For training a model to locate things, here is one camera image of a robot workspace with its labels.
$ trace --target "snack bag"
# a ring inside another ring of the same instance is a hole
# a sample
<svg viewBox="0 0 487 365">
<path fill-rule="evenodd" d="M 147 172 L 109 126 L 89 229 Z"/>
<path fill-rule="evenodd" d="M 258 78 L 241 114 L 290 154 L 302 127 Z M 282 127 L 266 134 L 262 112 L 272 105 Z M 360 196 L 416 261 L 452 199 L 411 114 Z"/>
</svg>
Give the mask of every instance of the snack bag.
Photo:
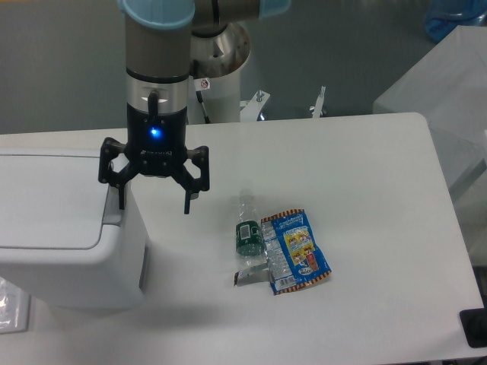
<svg viewBox="0 0 487 365">
<path fill-rule="evenodd" d="M 275 295 L 315 284 L 332 272 L 303 209 L 263 218 L 262 232 Z"/>
</svg>

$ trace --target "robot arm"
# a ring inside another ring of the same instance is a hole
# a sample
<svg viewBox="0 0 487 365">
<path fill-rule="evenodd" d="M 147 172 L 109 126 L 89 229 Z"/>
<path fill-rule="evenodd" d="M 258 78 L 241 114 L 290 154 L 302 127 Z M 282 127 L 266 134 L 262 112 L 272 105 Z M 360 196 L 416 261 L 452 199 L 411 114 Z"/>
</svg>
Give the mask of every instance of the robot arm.
<svg viewBox="0 0 487 365">
<path fill-rule="evenodd" d="M 98 180 L 119 190 L 136 175 L 173 177 L 186 191 L 184 213 L 200 191 L 208 191 L 209 149 L 185 145 L 191 32 L 229 21 L 265 17 L 287 10 L 291 0 L 119 0 L 126 19 L 127 144 L 106 138 Z M 112 160 L 125 154 L 119 172 Z M 190 159 L 201 170 L 193 178 Z"/>
</svg>

